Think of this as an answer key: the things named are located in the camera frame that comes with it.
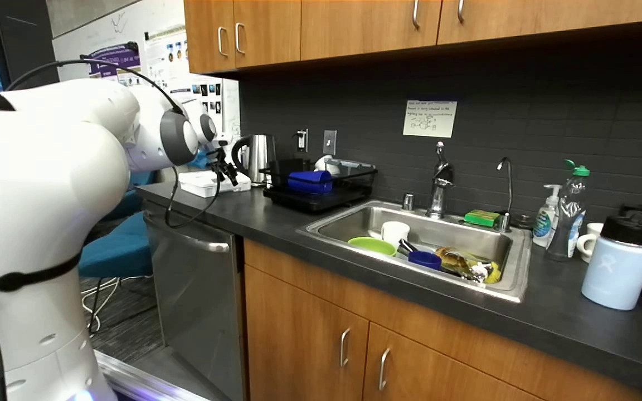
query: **lower cabinet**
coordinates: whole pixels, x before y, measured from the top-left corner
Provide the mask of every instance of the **lower cabinet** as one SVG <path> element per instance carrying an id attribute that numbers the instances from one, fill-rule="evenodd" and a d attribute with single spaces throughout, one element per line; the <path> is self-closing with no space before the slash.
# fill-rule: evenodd
<path id="1" fill-rule="evenodd" d="M 252 401 L 642 400 L 253 242 L 244 242 L 244 315 Z"/>

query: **black backsplash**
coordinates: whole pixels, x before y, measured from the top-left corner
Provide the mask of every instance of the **black backsplash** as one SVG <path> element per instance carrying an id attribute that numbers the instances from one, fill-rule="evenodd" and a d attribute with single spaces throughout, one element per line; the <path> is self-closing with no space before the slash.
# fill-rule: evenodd
<path id="1" fill-rule="evenodd" d="M 590 168 L 590 221 L 642 206 L 642 39 L 267 69 L 248 73 L 244 88 L 248 133 L 271 135 L 278 155 L 291 155 L 294 133 L 308 127 L 308 159 L 318 159 L 323 129 L 336 129 L 341 159 L 378 165 L 375 198 L 413 192 L 428 206 L 435 138 L 401 136 L 403 104 L 457 98 L 448 213 L 504 210 L 501 157 L 513 160 L 515 213 L 535 216 L 544 184 L 567 175 L 566 159 Z"/>

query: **stainless steel sink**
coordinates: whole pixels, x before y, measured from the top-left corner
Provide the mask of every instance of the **stainless steel sink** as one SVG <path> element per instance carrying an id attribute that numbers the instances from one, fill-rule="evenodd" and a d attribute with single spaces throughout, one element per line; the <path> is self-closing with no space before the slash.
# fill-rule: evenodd
<path id="1" fill-rule="evenodd" d="M 419 249 L 458 249 L 497 261 L 504 270 L 501 281 L 493 286 L 473 283 L 440 270 L 407 264 L 403 257 L 385 257 L 347 245 L 347 242 L 353 236 L 378 234 L 385 221 L 401 221 L 409 225 L 407 242 Z M 421 274 L 426 280 L 446 281 L 513 303 L 522 303 L 528 283 L 530 236 L 526 231 L 504 234 L 463 225 L 462 219 L 433 221 L 428 216 L 401 210 L 395 204 L 367 202 L 304 225 L 301 234 L 395 266 L 398 270 Z"/>

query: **kitchen counter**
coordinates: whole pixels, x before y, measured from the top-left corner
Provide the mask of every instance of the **kitchen counter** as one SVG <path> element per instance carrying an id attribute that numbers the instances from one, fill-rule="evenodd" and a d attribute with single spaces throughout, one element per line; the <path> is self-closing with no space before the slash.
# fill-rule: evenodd
<path id="1" fill-rule="evenodd" d="M 171 185 L 147 185 L 141 194 L 166 206 Z M 299 231 L 323 215 L 278 207 L 261 192 L 223 192 L 212 207 L 207 204 L 178 192 L 171 206 L 225 233 L 642 390 L 642 303 L 615 313 L 583 298 L 580 288 L 586 266 L 580 258 L 555 261 L 532 245 L 524 302 L 508 303 L 419 274 L 397 274 L 378 261 L 308 239 Z"/>

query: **dish soap bottle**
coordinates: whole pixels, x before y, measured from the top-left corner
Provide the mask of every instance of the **dish soap bottle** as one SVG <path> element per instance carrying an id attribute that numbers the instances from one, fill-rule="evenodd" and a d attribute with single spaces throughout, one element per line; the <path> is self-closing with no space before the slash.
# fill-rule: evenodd
<path id="1" fill-rule="evenodd" d="M 553 234 L 556 233 L 559 221 L 559 189 L 562 185 L 544 185 L 550 189 L 550 196 L 536 213 L 536 225 L 532 231 L 532 243 L 538 248 L 549 248 L 553 242 Z"/>
<path id="2" fill-rule="evenodd" d="M 573 175 L 562 188 L 556 233 L 549 245 L 549 253 L 562 258 L 571 258 L 575 253 L 575 242 L 586 216 L 586 179 L 590 175 L 589 168 L 575 165 L 571 159 L 566 163 Z"/>

